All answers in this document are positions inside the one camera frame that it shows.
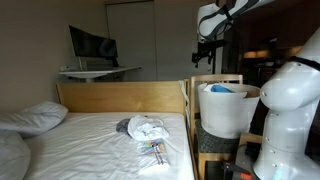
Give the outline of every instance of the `closet door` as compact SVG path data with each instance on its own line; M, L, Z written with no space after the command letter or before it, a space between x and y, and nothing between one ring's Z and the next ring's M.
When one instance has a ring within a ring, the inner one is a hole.
M124 80L157 80L153 1L106 5L106 12L119 65L142 68L127 71Z

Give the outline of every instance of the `white wall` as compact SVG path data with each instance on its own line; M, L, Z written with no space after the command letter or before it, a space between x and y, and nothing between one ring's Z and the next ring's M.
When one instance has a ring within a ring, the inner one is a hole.
M68 25L107 36L103 0L5 0L0 6L0 112L57 101L62 65L75 64Z

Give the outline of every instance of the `ceiling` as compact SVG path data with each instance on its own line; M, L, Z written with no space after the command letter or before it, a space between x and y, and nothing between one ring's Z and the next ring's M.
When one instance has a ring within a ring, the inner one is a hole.
M273 2L248 11L241 15L241 21L258 21L265 17L284 11L303 0L274 0Z

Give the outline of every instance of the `blue cloth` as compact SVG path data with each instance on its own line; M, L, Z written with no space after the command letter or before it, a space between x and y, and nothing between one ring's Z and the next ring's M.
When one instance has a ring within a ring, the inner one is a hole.
M220 85L213 85L211 87L211 92L232 93L232 91Z

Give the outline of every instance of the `crumpled white cloth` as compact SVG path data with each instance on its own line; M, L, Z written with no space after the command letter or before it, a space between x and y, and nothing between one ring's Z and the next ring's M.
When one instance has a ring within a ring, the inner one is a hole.
M141 115L130 119L128 133L137 141L169 137L169 133L163 127L163 122L160 119L151 119Z

